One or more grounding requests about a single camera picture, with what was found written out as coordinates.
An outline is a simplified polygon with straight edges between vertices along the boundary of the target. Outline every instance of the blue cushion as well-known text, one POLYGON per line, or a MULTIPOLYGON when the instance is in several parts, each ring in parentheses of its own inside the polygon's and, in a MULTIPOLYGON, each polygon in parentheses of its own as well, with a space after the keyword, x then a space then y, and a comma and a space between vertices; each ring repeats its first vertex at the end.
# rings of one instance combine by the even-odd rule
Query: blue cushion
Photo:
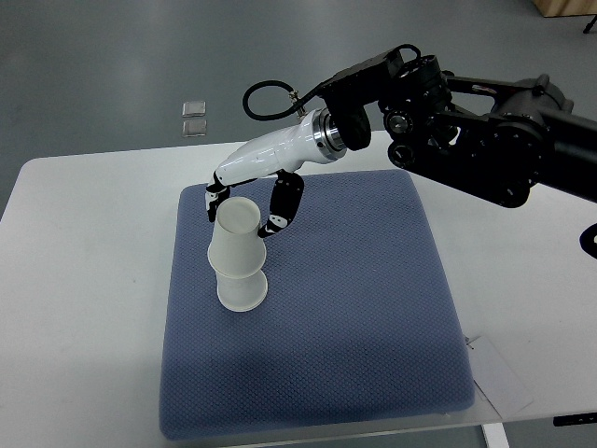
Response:
MULTIPOLYGON (((233 313, 207 258, 204 185, 185 189, 164 336, 172 440, 465 409, 473 380, 410 176, 305 176, 295 221, 265 240, 266 300, 233 313)), ((273 179, 232 190, 261 208, 273 179)))

